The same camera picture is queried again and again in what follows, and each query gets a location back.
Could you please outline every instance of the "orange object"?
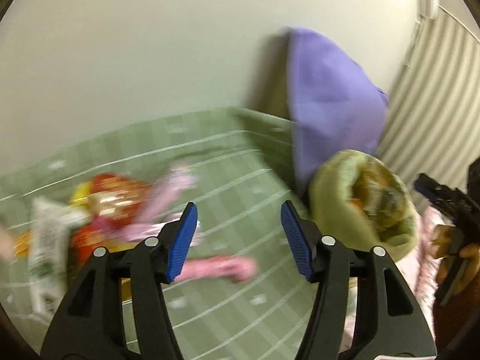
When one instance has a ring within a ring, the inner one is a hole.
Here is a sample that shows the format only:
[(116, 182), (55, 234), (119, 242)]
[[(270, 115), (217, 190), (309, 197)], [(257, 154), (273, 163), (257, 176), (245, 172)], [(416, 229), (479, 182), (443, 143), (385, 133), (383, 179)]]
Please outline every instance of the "orange object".
[(93, 225), (81, 228), (71, 238), (71, 246), (75, 250), (76, 260), (79, 267), (83, 266), (93, 251), (100, 246), (107, 248), (110, 252), (132, 249), (137, 242), (124, 242), (120, 238), (111, 239), (105, 232)]
[(363, 211), (363, 203), (360, 199), (352, 199), (350, 200), (350, 203), (352, 203), (354, 206), (357, 206), (359, 209)]
[(147, 190), (143, 181), (102, 173), (92, 178), (88, 202), (93, 214), (108, 219), (118, 229), (131, 223)]
[(15, 242), (15, 256), (27, 257), (30, 250), (30, 232), (27, 231), (17, 238)]

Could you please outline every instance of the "black tool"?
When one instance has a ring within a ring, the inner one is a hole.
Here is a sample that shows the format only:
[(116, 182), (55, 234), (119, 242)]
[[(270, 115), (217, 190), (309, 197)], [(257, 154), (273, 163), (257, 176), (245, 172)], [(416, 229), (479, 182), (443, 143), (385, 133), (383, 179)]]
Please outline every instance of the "black tool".
[[(181, 272), (195, 228), (189, 203), (178, 221), (134, 249), (94, 250), (63, 298), (40, 351), (44, 360), (181, 360), (159, 290)], [(141, 355), (127, 349), (120, 282), (131, 278), (133, 313)]]
[[(395, 264), (381, 247), (347, 249), (323, 237), (313, 222), (285, 202), (281, 221), (298, 269), (318, 291), (297, 360), (372, 360), (379, 355), (435, 357), (428, 325)], [(182, 269), (195, 232), (197, 210), (189, 203), (180, 220), (134, 249), (95, 249), (67, 292), (46, 334), (43, 360), (182, 360), (161, 283)], [(359, 279), (357, 324), (351, 350), (338, 357), (349, 277)], [(131, 278), (141, 354), (128, 350), (119, 283)]]
[[(299, 217), (291, 201), (281, 221), (298, 271), (318, 283), (310, 320), (296, 360), (373, 360), (382, 356), (435, 358), (423, 313), (385, 249), (347, 249), (315, 223)], [(338, 355), (346, 316), (349, 278), (358, 278), (352, 348)]]
[(460, 250), (472, 242), (480, 243), (480, 208), (458, 188), (452, 190), (424, 173), (418, 176), (414, 187), (455, 225), (450, 232), (452, 242), (446, 258), (448, 275), (435, 293), (439, 304), (445, 306), (468, 264), (458, 256)]

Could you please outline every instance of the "purple pillow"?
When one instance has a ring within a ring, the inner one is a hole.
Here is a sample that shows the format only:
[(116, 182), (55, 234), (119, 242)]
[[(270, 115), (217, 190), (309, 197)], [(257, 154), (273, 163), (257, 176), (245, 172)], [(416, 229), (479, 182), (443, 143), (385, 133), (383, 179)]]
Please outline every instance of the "purple pillow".
[(299, 196), (337, 151), (372, 155), (385, 122), (388, 98), (330, 39), (305, 28), (290, 33), (288, 95)]

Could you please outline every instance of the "green tray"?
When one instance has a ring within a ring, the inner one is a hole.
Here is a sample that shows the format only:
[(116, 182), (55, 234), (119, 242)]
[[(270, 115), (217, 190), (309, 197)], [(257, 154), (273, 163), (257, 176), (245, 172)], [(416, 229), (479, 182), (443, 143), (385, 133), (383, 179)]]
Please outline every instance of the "green tray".
[[(66, 202), (75, 186), (101, 172), (154, 181), (174, 161), (189, 162), (198, 187), (183, 193), (199, 209), (205, 232), (189, 257), (248, 254), (259, 273), (249, 283), (203, 279), (164, 286), (165, 299), (187, 360), (293, 359), (315, 286), (297, 272), (280, 225), (280, 205), (294, 201), (292, 122), (227, 108), (138, 123), (57, 152), (0, 178), (0, 218), (18, 235), (29, 229), (32, 199)], [(49, 322), (32, 313), (26, 259), (0, 265), (0, 302), (39, 351)], [(124, 302), (128, 346), (139, 351), (132, 305)]]

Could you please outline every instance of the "pink fabric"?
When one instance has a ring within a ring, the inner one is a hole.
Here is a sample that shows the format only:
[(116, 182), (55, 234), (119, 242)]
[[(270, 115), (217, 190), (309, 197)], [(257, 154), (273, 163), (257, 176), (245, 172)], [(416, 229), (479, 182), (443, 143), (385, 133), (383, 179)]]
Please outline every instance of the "pink fabric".
[[(434, 317), (432, 308), (435, 301), (437, 283), (435, 276), (438, 272), (440, 260), (435, 260), (429, 254), (429, 246), (433, 241), (434, 229), (437, 225), (443, 225), (442, 214), (433, 207), (429, 207), (423, 216), (416, 215), (418, 242), (417, 246), (399, 262), (397, 268), (402, 273), (405, 281), (412, 290), (418, 304), (427, 320), (431, 334), (434, 335)], [(349, 297), (353, 302), (357, 301), (357, 288), (350, 289)], [(355, 313), (346, 316), (344, 333), (340, 351), (347, 350), (352, 345), (353, 332), (355, 330)]]
[(174, 202), (183, 190), (192, 188), (197, 178), (183, 163), (173, 165), (170, 172), (162, 176), (150, 188), (146, 201), (141, 205), (133, 223), (152, 223)]
[(11, 260), (15, 257), (15, 242), (0, 226), (0, 257)]
[(256, 261), (247, 256), (215, 256), (207, 259), (188, 259), (175, 282), (188, 279), (230, 276), (235, 281), (250, 280), (257, 273)]

